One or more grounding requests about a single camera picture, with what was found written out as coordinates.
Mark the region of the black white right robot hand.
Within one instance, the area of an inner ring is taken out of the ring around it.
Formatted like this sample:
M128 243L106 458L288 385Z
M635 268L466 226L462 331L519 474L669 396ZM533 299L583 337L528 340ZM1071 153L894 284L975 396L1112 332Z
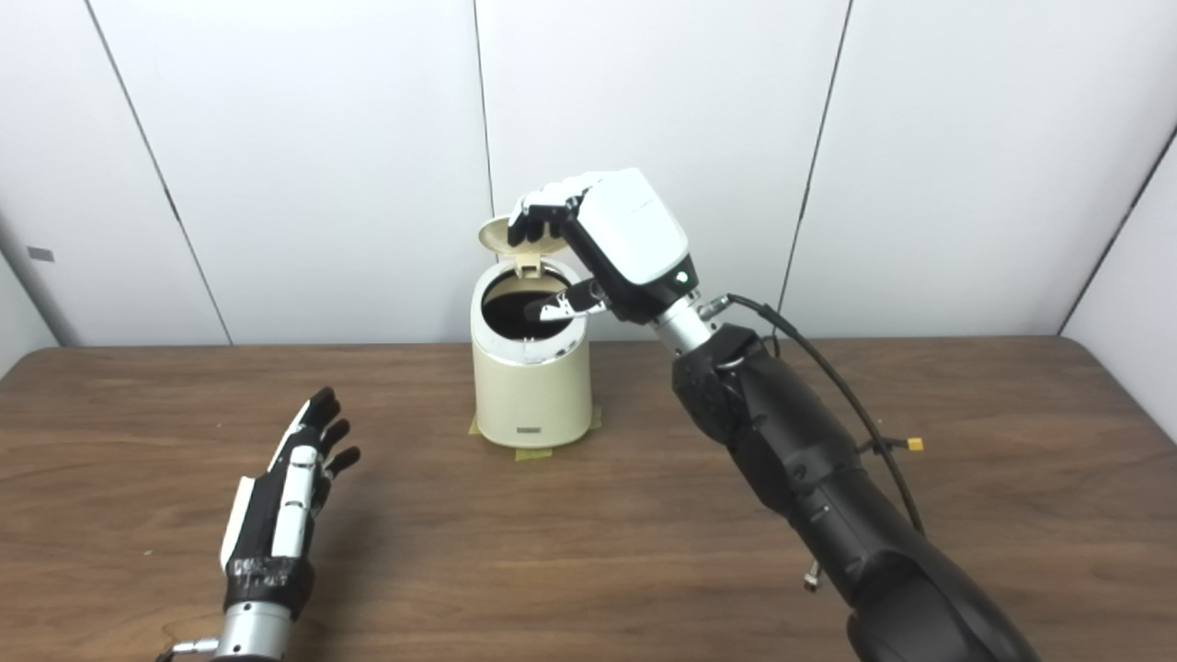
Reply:
M591 277L531 306L536 320L610 311L647 325L698 285L689 236L639 168L565 177L523 196L508 216L508 246L545 237L567 243Z

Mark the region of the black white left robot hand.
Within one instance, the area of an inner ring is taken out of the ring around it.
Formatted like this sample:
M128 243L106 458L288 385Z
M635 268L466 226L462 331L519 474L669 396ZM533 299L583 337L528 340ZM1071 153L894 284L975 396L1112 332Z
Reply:
M297 621L313 593L310 561L315 517L339 474L359 461L358 446L337 450L350 421L335 390L324 386L302 403L259 476L240 478L224 531L222 605L248 602L281 607Z

